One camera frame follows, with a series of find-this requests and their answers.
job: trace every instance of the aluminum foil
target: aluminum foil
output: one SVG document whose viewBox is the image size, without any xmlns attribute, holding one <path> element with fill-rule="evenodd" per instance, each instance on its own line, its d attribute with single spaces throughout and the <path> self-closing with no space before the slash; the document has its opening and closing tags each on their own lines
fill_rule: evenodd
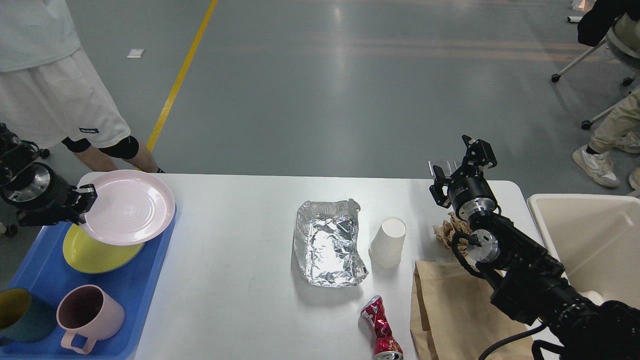
<svg viewBox="0 0 640 360">
<path fill-rule="evenodd" d="M 356 286 L 369 274 L 356 246 L 358 211 L 360 205 L 353 199 L 306 201 L 298 209 L 293 248 L 310 284 Z"/>
</svg>

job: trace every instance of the yellow plate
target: yellow plate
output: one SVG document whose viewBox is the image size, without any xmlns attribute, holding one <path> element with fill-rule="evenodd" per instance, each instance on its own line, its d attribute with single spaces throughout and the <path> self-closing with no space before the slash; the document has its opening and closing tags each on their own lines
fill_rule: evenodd
<svg viewBox="0 0 640 360">
<path fill-rule="evenodd" d="M 74 224 L 62 243 L 62 254 L 72 268 L 87 274 L 99 274 L 126 265 L 140 252 L 143 245 L 144 243 L 126 246 L 105 244 L 93 239 Z"/>
</svg>

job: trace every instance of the crushed soda can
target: crushed soda can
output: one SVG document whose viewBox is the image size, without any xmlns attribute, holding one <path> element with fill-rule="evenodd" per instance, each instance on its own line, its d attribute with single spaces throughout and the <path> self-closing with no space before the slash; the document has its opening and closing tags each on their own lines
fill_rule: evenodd
<svg viewBox="0 0 640 360">
<path fill-rule="evenodd" d="M 358 211 L 360 205 L 353 199 L 306 201 L 298 209 L 293 248 L 310 284 L 341 288 L 356 286 L 367 277 L 356 246 Z"/>
<path fill-rule="evenodd" d="M 391 326 L 385 316 L 385 307 L 382 298 L 376 295 L 362 308 L 360 315 L 365 318 L 376 335 L 376 344 L 373 348 L 374 360 L 402 360 L 402 349 L 391 335 Z"/>
</svg>

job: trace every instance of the sneaker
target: sneaker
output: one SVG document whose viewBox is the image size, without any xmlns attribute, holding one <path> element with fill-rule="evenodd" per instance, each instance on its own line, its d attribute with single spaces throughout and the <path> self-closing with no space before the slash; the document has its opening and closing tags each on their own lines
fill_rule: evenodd
<svg viewBox="0 0 640 360">
<path fill-rule="evenodd" d="M 587 145 L 573 152 L 573 160 L 578 164 L 588 176 L 607 188 L 615 188 L 620 185 L 620 180 L 613 173 L 613 159 L 609 157 L 609 152 L 604 154 L 591 155 L 586 152 Z"/>
<path fill-rule="evenodd" d="M 634 190 L 640 190 L 640 168 L 636 168 L 635 170 L 631 171 L 631 174 L 629 174 L 629 185 L 631 185 L 631 187 Z"/>
<path fill-rule="evenodd" d="M 640 154 L 640 138 L 631 131 L 629 134 L 622 136 L 614 147 L 631 154 Z"/>
</svg>

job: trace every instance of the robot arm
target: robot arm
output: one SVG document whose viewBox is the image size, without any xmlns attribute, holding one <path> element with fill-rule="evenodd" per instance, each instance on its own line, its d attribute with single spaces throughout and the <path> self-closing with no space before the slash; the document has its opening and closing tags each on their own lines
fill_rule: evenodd
<svg viewBox="0 0 640 360">
<path fill-rule="evenodd" d="M 452 250 L 467 271 L 491 285 L 490 302 L 512 320 L 531 325 L 540 319 L 564 345 L 535 341 L 534 358 L 542 359 L 540 348 L 545 348 L 563 360 L 640 359 L 640 311 L 618 301 L 597 306 L 570 286 L 562 277 L 562 263 L 509 218 L 494 212 L 499 205 L 483 175 L 483 167 L 497 164 L 491 145 L 468 136 L 463 140 L 463 164 L 451 177 L 434 166 L 430 190 L 438 205 L 453 205 L 456 216 L 474 231 L 470 236 L 456 233 L 454 240 L 468 240 L 477 271 L 466 264 L 455 244 Z"/>
<path fill-rule="evenodd" d="M 84 223 L 97 198 L 92 184 L 76 188 L 53 169 L 37 163 L 40 149 L 0 123 L 0 197 L 19 209 L 21 226 Z"/>
</svg>

